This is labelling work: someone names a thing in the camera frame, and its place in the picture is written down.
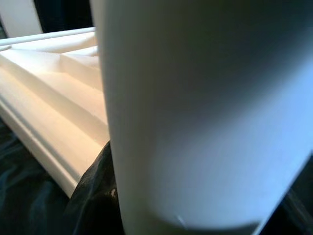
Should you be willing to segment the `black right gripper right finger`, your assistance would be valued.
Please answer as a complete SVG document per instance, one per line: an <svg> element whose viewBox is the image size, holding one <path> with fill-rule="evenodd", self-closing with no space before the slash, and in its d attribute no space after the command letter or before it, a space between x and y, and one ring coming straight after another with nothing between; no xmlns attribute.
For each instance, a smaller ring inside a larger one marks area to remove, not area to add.
<svg viewBox="0 0 313 235"><path fill-rule="evenodd" d="M311 235L313 233L313 199L289 191L260 234Z"/></svg>

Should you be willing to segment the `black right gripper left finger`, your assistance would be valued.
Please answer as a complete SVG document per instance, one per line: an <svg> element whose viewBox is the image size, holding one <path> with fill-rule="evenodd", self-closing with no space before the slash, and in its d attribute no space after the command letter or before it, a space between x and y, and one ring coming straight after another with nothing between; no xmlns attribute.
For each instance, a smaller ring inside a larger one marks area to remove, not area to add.
<svg viewBox="0 0 313 235"><path fill-rule="evenodd" d="M61 234L124 234L110 142L75 188L63 213Z"/></svg>

